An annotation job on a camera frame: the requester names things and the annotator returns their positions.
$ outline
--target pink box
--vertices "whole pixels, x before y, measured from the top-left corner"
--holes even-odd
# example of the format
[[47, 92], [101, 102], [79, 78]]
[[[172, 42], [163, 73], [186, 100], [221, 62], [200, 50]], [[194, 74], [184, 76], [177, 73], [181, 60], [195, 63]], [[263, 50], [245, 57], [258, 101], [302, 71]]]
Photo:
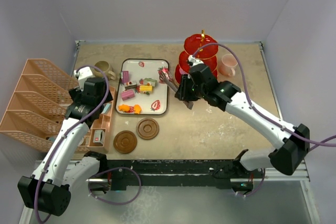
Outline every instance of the pink box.
[[125, 83], [129, 82], [128, 71], [121, 71], [121, 82], [122, 82], [122, 84], [125, 84]]
[[121, 99], [123, 101], [128, 100], [128, 99], [133, 98], [133, 97], [135, 97], [135, 92], [134, 92], [133, 89], [125, 90], [125, 91], [121, 92]]

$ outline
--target orange toy food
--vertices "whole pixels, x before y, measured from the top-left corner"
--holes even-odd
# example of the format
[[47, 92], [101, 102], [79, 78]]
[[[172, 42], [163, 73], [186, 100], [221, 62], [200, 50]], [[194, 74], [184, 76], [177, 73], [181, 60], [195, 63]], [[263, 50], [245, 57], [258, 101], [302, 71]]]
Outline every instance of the orange toy food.
[[139, 105], [134, 105], [134, 114], [140, 114], [141, 112], [141, 107]]
[[123, 112], [129, 112], [131, 108], [128, 105], [123, 104], [118, 106], [118, 110]]

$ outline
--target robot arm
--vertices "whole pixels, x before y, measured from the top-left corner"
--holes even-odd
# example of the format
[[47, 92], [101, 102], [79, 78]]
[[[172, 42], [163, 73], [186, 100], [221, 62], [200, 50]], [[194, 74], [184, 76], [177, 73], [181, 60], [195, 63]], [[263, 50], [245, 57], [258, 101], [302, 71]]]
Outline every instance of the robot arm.
[[[73, 103], [67, 108], [61, 130], [50, 151], [30, 177], [21, 177], [18, 189], [26, 207], [34, 208], [35, 191], [41, 181], [38, 195], [38, 210], [60, 216], [67, 209], [71, 191], [85, 182], [87, 178], [104, 170], [106, 156], [89, 152], [73, 169], [66, 172], [78, 144], [88, 133], [95, 119], [103, 110], [100, 106], [109, 87], [103, 78], [93, 76], [89, 67], [79, 70], [79, 87], [69, 90]], [[104, 103], [112, 101], [109, 93]], [[65, 132], [73, 128], [65, 137]]]
[[[258, 168], [274, 167], [286, 175], [292, 175], [309, 150], [309, 144], [257, 114], [249, 105], [245, 93], [229, 81], [218, 82], [210, 68], [202, 61], [189, 57], [191, 68], [189, 75], [184, 74], [175, 97], [182, 101], [196, 101], [203, 98], [211, 106], [226, 111], [253, 127], [273, 146], [267, 150], [249, 151], [239, 155], [241, 166], [248, 171]], [[263, 115], [280, 122], [287, 129], [309, 138], [309, 129], [300, 124], [295, 127], [272, 115], [256, 103], [252, 105]]]

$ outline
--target white wall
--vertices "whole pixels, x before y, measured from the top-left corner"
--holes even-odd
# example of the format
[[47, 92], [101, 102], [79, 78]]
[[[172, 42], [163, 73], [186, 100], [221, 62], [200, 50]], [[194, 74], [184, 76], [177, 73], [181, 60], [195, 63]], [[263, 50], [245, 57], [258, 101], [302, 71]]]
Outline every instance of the white wall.
[[265, 40], [287, 0], [57, 0], [76, 39], [182, 41], [201, 29], [217, 40]]
[[[313, 140], [336, 134], [336, 0], [289, 0], [265, 53], [285, 119], [310, 127]], [[306, 161], [322, 220], [335, 223], [336, 148]]]
[[[0, 116], [7, 107], [27, 58], [47, 58], [65, 71], [75, 42], [54, 0], [0, 0]], [[17, 189], [30, 175], [38, 153], [0, 134], [1, 223], [18, 223], [23, 202]]]

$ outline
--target wooden coaster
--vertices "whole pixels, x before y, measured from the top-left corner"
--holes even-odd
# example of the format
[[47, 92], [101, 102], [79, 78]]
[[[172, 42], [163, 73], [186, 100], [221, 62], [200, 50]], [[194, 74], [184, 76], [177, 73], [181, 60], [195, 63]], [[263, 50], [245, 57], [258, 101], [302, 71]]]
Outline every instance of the wooden coaster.
[[137, 136], [131, 131], [121, 131], [115, 136], [113, 140], [114, 148], [122, 154], [132, 152], [135, 149], [137, 143]]
[[136, 126], [136, 133], [145, 140], [153, 139], [159, 133], [159, 124], [152, 118], [144, 118]]

